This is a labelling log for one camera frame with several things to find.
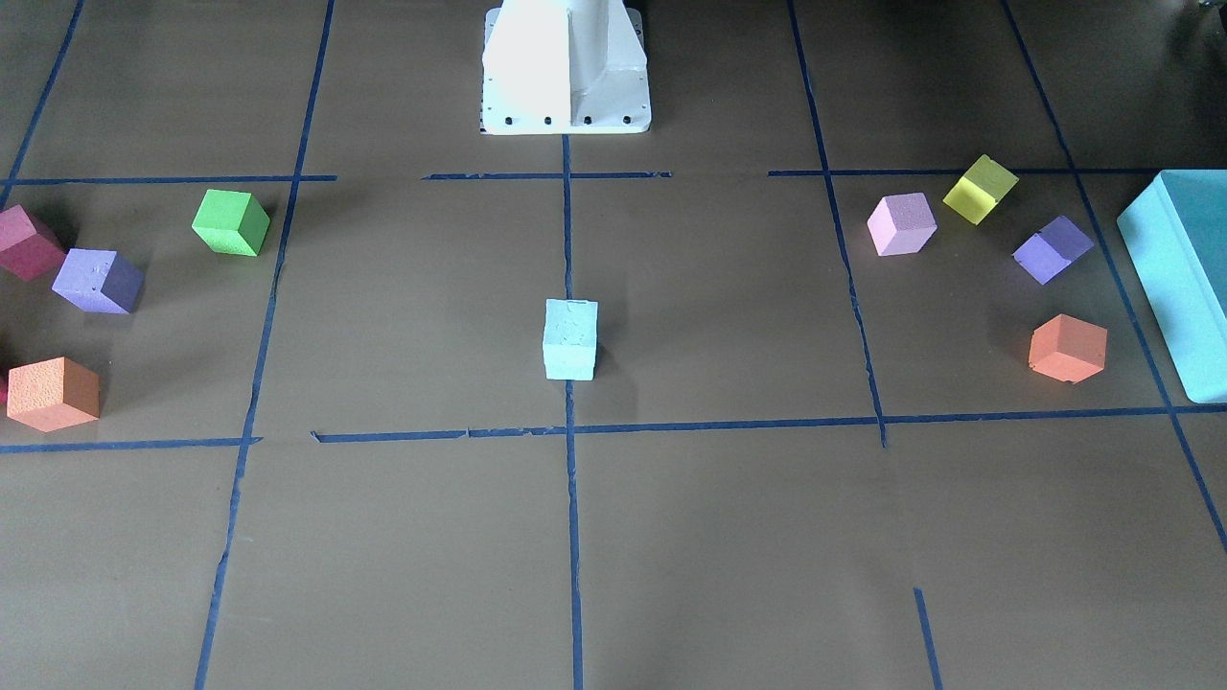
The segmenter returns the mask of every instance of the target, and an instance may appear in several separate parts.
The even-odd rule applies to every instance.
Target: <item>table surface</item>
[[[131,316],[0,275],[0,366],[103,379],[0,420],[0,685],[1222,686],[1227,406],[1115,223],[1227,167],[1215,11],[639,4],[650,131],[494,138],[488,5],[0,4],[2,206],[146,275]],[[877,257],[914,192],[937,233]],[[1059,215],[1096,248],[1040,286]],[[564,297],[593,382],[544,377]],[[1109,331],[1076,386],[1027,367],[1059,313]]]

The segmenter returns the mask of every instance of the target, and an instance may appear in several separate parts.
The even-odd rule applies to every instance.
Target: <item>yellow cube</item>
[[[988,156],[980,156],[955,183],[944,201],[972,225],[979,225],[1001,199],[1018,184],[1018,178]]]

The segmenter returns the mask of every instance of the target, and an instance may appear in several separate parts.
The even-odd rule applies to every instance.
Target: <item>block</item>
[[[1014,173],[993,158],[980,156],[963,177],[958,178],[944,201],[972,225],[980,225],[984,216],[1005,199],[1015,184],[1018,184],[1018,178]]]
[[[145,275],[117,252],[69,249],[52,291],[83,312],[130,314]]]
[[[555,381],[591,381],[596,367],[596,302],[546,300],[545,377]]]
[[[0,212],[0,266],[29,281],[64,263],[55,233],[20,205]]]
[[[1018,247],[1014,260],[1027,269],[1040,285],[1048,285],[1049,280],[1090,252],[1091,247],[1094,247],[1094,242],[1074,221],[1056,216]]]
[[[218,254],[255,257],[269,231],[269,215],[247,192],[205,192],[191,230]]]
[[[1227,171],[1162,171],[1117,225],[1185,395],[1227,403]]]
[[[98,419],[98,374],[58,357],[9,372],[9,419],[49,433]]]
[[[937,232],[923,192],[882,196],[867,225],[879,257],[914,254]]]
[[[1031,336],[1031,368],[1077,383],[1103,371],[1108,354],[1108,329],[1059,314]]]

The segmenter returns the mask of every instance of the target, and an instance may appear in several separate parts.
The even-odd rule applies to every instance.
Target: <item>light blue box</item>
[[[545,377],[555,381],[591,381],[596,368],[596,302],[546,300]]]
[[[1163,171],[1117,219],[1194,403],[1227,403],[1227,171]]]

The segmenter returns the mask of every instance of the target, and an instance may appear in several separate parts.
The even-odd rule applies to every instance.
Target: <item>orange cube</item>
[[[98,419],[98,374],[59,357],[9,372],[9,419],[48,433]]]
[[[1031,336],[1028,363],[1034,371],[1077,383],[1103,371],[1108,329],[1060,314]]]

